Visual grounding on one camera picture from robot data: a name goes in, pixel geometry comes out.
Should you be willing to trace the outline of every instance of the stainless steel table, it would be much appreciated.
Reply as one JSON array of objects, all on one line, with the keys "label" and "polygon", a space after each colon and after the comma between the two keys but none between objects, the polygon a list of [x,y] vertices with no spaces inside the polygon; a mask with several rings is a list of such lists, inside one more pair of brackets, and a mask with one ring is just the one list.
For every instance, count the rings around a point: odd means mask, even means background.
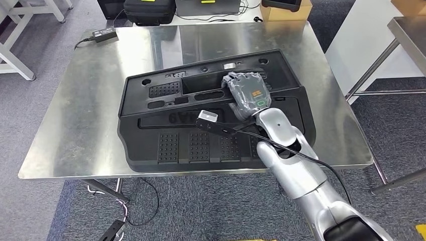
[{"label": "stainless steel table", "polygon": [[[426,89],[408,90],[383,90],[383,91],[358,91],[368,78],[379,68],[387,57],[401,45],[419,70],[426,76],[426,16],[417,17],[394,17],[387,25],[394,34],[395,39],[370,66],[358,82],[346,95],[346,100],[353,96],[361,95],[391,95],[391,94],[425,94]],[[380,193],[392,188],[402,186],[408,182],[426,177],[426,168],[400,177],[394,181],[388,181],[380,165],[374,160],[376,169],[380,175],[383,185],[373,188],[373,193]]]},{"label": "stainless steel table", "polygon": [[[83,43],[76,49],[22,164],[20,178],[81,179],[105,191],[93,179],[264,172],[164,172],[162,165],[154,173],[134,172],[117,135],[118,111],[127,76],[277,48],[306,87],[318,156],[337,168],[364,168],[373,163],[308,22],[137,27],[117,32],[119,41]],[[111,195],[117,197],[119,191]]]}]

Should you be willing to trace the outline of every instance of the silver robotic arm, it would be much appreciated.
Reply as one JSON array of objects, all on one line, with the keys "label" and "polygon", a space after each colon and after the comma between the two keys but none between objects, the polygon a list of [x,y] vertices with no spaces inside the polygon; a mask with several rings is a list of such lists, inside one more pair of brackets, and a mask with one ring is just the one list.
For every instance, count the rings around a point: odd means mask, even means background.
[{"label": "silver robotic arm", "polygon": [[[302,133],[276,108],[257,113],[256,124],[268,137],[286,147],[299,142],[299,152],[318,159]],[[287,195],[294,199],[306,216],[316,240],[393,240],[386,231],[349,205],[328,182],[322,169],[298,155],[282,158],[265,142],[257,144],[257,153],[271,169]]]},{"label": "silver robotic arm", "polygon": [[[285,114],[269,108],[271,97],[257,73],[229,73],[223,79],[236,103],[230,104],[236,116],[245,120],[254,117],[268,138],[277,144],[296,149],[318,159],[299,129]],[[203,110],[197,120],[203,130],[232,134],[233,130],[213,125],[217,115]],[[386,231],[348,204],[331,186],[321,167],[300,155],[282,157],[272,144],[260,141],[257,153],[277,178],[287,195],[294,199],[306,216],[318,241],[391,241]]]}]

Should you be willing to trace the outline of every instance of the robot forearm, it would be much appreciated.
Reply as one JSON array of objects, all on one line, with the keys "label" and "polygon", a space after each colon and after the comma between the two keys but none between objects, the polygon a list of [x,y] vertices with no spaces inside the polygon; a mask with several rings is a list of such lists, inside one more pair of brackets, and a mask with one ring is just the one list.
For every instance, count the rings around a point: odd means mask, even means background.
[{"label": "robot forearm", "polygon": [[[255,117],[256,124],[271,140],[286,147],[297,147],[297,151],[317,159],[302,133],[291,126],[281,110],[268,108]],[[349,205],[316,163],[297,155],[282,158],[265,141],[257,144],[257,153],[303,211],[316,240],[393,240],[378,224]]]}]

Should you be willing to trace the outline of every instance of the power adapter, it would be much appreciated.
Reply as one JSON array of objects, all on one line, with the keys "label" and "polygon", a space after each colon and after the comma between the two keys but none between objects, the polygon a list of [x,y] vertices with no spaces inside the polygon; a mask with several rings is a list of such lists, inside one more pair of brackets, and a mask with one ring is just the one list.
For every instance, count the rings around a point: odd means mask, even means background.
[{"label": "power adapter", "polygon": [[117,37],[117,32],[114,27],[101,29],[92,33],[93,40],[97,43]]},{"label": "power adapter", "polygon": [[92,32],[92,37],[90,38],[86,38],[83,40],[80,40],[75,46],[74,46],[74,50],[77,48],[77,46],[83,42],[89,42],[89,41],[95,41],[97,43],[108,40],[108,39],[112,39],[117,37],[117,32],[116,29],[114,27],[110,27],[110,28],[106,28],[106,29],[101,29],[101,30],[97,30]]}]

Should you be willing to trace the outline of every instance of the black equipment case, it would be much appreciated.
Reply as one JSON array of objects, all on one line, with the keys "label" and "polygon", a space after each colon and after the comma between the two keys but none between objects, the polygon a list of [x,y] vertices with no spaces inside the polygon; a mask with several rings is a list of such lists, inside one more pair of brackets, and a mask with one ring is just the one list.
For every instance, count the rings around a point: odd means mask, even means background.
[{"label": "black equipment case", "polygon": [[242,124],[228,106],[234,101],[229,89],[221,88],[222,77],[231,71],[260,73],[271,93],[271,107],[281,109],[314,144],[316,130],[306,90],[282,52],[271,50],[128,77],[118,134],[130,168],[136,172],[265,168],[257,156],[256,138],[221,137],[196,127],[202,109],[217,113],[218,121],[231,127]]},{"label": "black equipment case", "polygon": [[176,12],[175,0],[126,0],[124,12],[138,26],[169,24]]}]

